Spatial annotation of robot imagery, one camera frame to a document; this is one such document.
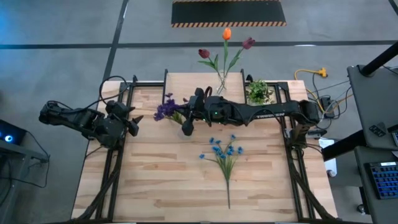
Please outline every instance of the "yellow extension cord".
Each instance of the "yellow extension cord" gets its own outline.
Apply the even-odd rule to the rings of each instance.
[[[294,72],[294,80],[297,80],[297,73],[298,73],[298,72],[315,73],[315,74],[320,75],[322,78],[326,78],[326,77],[328,76],[327,73],[326,73],[326,69],[325,69],[325,68],[322,68],[321,70],[318,70],[318,71],[307,70],[307,69],[299,69],[299,70],[297,70],[297,71]],[[318,103],[318,106],[319,106],[319,108],[321,109],[322,113],[325,114],[326,112],[325,112],[325,110],[322,108],[322,105],[321,105],[319,99],[317,98],[317,96],[315,96],[315,94],[313,94],[313,92],[311,92],[311,90],[309,90],[309,89],[307,89],[307,88],[306,88],[306,90],[313,96],[313,98],[315,99],[315,101]],[[336,107],[337,107],[341,102],[343,102],[344,100],[348,99],[348,98],[351,97],[351,96],[352,96],[352,94],[349,95],[349,96],[347,96],[346,98],[343,98],[343,99],[341,99],[341,100],[336,101],[336,102],[337,102],[337,105],[334,106],[334,107],[333,107],[330,111],[328,111],[328,112],[330,113],[330,112],[334,111],[334,110],[336,109]]]

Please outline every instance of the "blue light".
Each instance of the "blue light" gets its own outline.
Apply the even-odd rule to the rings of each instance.
[[[4,138],[4,140],[6,140],[6,142],[11,142],[12,141],[12,136],[6,136]]]

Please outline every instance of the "glass vase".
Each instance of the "glass vase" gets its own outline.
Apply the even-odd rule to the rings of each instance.
[[[225,95],[226,93],[226,79],[228,74],[224,74],[224,70],[218,71],[218,79],[217,79],[217,84],[215,88],[213,88],[215,91],[213,91],[213,95],[216,96],[222,96]]]

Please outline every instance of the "dark red tulip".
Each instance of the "dark red tulip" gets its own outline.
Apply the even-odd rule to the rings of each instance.
[[[199,55],[202,58],[206,59],[206,58],[208,58],[210,56],[210,52],[208,50],[206,50],[206,49],[199,49]]]
[[[250,49],[254,45],[254,43],[256,43],[256,41],[251,37],[249,37],[247,40],[243,42],[243,48],[246,50]]]

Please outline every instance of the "orange tulip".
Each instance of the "orange tulip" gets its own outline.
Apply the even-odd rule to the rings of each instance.
[[[230,28],[225,28],[224,33],[223,33],[223,38],[224,40],[229,40],[231,38],[231,29]]]

